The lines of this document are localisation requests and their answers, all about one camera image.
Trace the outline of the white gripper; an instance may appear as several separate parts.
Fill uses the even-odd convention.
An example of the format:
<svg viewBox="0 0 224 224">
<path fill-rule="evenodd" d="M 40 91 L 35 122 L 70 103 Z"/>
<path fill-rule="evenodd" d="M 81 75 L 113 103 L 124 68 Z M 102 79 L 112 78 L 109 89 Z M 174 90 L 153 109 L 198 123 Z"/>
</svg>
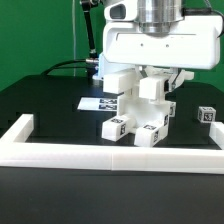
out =
<svg viewBox="0 0 224 224">
<path fill-rule="evenodd" d="M 103 32 L 109 62 L 171 67 L 168 90 L 184 81 L 180 68 L 212 69 L 220 60 L 220 16 L 186 16 L 168 34 L 144 34 L 134 22 L 110 22 Z"/>
</svg>

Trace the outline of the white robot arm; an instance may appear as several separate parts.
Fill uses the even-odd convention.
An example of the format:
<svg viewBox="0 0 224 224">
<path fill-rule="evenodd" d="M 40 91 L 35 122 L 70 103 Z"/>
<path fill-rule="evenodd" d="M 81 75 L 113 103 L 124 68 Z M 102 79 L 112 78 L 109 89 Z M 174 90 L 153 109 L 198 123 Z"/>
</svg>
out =
<svg viewBox="0 0 224 224">
<path fill-rule="evenodd" d="M 98 0 L 104 6 L 99 76 L 130 67 L 167 68 L 173 90 L 182 69 L 210 70 L 220 61 L 224 17 L 211 8 L 186 8 L 183 0 Z"/>
</svg>

